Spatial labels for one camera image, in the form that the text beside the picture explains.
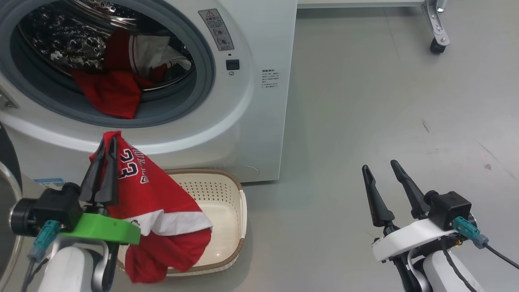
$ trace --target washing machine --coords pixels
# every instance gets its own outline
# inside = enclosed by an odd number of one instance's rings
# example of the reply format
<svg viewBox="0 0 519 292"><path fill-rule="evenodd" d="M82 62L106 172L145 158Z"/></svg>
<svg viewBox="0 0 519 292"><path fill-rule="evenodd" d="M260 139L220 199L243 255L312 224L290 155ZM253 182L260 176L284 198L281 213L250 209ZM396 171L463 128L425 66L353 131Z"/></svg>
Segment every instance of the washing machine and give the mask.
<svg viewBox="0 0 519 292"><path fill-rule="evenodd" d="M0 0L0 121L21 171L80 183L103 133L121 130L163 169L218 168L242 182L278 179L296 5ZM62 67L78 54L84 66L102 61L92 52L102 51L107 25L169 35L193 63L143 91L131 120L97 111Z"/></svg>

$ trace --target washing machine door opening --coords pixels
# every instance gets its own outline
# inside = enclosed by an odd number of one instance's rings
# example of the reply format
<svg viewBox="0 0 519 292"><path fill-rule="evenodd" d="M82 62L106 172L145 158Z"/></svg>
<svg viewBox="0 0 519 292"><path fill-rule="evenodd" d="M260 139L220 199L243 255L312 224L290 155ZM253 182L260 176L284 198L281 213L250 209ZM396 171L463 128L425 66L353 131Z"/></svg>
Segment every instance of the washing machine door opening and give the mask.
<svg viewBox="0 0 519 292"><path fill-rule="evenodd" d="M142 128L176 120L198 107L215 77L213 54L200 31L163 0L0 0L0 71L39 105L84 123ZM95 109L70 76L103 68L104 49L116 29L131 35L168 36L169 46L191 63L176 64L144 89L132 120Z"/></svg>

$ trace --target teal connector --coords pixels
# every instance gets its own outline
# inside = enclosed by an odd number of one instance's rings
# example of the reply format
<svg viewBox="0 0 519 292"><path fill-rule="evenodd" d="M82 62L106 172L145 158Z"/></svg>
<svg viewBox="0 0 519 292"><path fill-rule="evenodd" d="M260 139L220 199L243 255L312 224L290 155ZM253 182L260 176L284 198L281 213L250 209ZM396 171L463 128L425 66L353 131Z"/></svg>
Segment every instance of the teal connector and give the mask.
<svg viewBox="0 0 519 292"><path fill-rule="evenodd" d="M27 257L34 259L36 262L40 262L45 257L47 248L52 244L60 233L60 223L54 220L48 220L40 230L36 240L34 241L33 247Z"/></svg>
<svg viewBox="0 0 519 292"><path fill-rule="evenodd" d="M480 234L480 230L463 217L456 217L456 219L454 219L453 228L459 234L472 240L474 245L479 249L485 248L484 244L488 243L488 238L485 235Z"/></svg>

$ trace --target green bracket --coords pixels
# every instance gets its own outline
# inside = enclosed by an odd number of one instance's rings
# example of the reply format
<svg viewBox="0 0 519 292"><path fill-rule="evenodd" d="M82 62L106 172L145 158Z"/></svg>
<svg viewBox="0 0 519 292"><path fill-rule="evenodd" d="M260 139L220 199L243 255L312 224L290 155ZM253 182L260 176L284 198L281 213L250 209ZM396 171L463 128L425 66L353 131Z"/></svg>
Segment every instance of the green bracket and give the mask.
<svg viewBox="0 0 519 292"><path fill-rule="evenodd" d="M141 229L124 220L84 213L73 232L61 232L60 235L137 245Z"/></svg>

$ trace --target white fabric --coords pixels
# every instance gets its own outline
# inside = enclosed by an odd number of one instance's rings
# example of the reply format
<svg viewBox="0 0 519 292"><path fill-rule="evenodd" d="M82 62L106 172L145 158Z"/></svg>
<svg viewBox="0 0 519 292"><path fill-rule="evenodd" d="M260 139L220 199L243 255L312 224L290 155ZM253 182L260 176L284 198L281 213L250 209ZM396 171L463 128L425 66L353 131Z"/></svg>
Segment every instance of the white fabric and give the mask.
<svg viewBox="0 0 519 292"><path fill-rule="evenodd" d="M189 70L191 62L168 45L169 39L168 36L130 36L130 63L134 73L149 78L152 68L157 68L163 64L167 64L169 68L177 63L184 69Z"/></svg>
<svg viewBox="0 0 519 292"><path fill-rule="evenodd" d="M170 236L213 227L203 212L164 213L164 210L157 210L127 218L125 221L137 224L144 236L148 236L151 231L157 235Z"/></svg>

